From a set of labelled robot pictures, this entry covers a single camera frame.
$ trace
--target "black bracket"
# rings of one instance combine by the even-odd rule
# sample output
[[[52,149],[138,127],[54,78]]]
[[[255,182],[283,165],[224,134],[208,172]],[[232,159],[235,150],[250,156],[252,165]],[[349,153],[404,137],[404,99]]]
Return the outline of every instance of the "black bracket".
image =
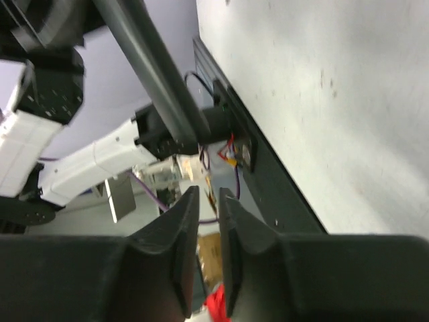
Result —
[[[234,132],[233,124],[236,122],[227,108],[223,109],[221,105],[216,105],[203,109],[202,113],[207,119],[210,135],[198,138],[200,145],[230,138]],[[133,121],[137,123],[139,130],[139,137],[135,143],[144,146],[160,160],[174,154],[192,156],[198,153],[197,144],[187,144],[173,139],[153,104],[138,111]]]
[[[42,225],[55,219],[55,210],[43,201],[30,202],[0,197],[0,209],[0,219],[19,225]]]

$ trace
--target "gray ceiling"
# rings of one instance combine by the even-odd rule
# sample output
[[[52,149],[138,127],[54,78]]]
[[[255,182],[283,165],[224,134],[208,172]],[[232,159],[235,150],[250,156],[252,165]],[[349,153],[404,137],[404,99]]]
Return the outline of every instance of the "gray ceiling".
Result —
[[[168,50],[183,74],[195,69],[192,38],[198,34],[195,0],[146,0],[147,9]],[[86,39],[79,50],[86,68],[84,105],[71,125],[58,135],[44,152],[48,157],[64,157],[109,133],[150,103],[115,39],[100,30]],[[0,62],[0,107],[4,108],[21,71],[21,65]],[[192,92],[197,103],[196,83]]]

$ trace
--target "black cylindrical bar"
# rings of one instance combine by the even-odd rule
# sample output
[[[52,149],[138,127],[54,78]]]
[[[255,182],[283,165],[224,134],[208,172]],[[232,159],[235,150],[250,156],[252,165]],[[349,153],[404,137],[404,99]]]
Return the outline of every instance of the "black cylindrical bar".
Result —
[[[190,144],[210,136],[143,0],[93,1],[172,137]]]

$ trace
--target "black cable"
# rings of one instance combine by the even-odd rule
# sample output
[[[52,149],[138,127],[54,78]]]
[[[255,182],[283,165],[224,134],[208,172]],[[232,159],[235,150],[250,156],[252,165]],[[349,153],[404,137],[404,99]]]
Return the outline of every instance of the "black cable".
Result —
[[[204,81],[204,79],[202,79],[202,77],[200,75],[198,75],[196,72],[189,71],[185,74],[184,81],[185,81],[186,85],[188,84],[189,76],[195,77],[201,83],[201,85],[206,89],[207,93],[210,94],[211,97],[215,96],[212,89],[207,85],[207,83]]]

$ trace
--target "red object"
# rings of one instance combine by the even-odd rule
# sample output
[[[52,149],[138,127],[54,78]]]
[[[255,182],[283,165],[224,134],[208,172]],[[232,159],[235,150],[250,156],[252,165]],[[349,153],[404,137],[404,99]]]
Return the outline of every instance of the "red object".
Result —
[[[207,307],[213,322],[231,322],[231,319],[227,317],[223,284],[218,287],[216,292],[207,297],[204,305]]]
[[[218,152],[217,155],[221,157],[221,159],[223,159],[224,161],[228,160],[228,158],[226,157],[227,151],[229,150],[229,148],[231,147],[231,145],[234,143],[234,134],[231,134],[231,138],[228,140],[227,144],[225,144],[223,146],[223,148],[221,148]]]

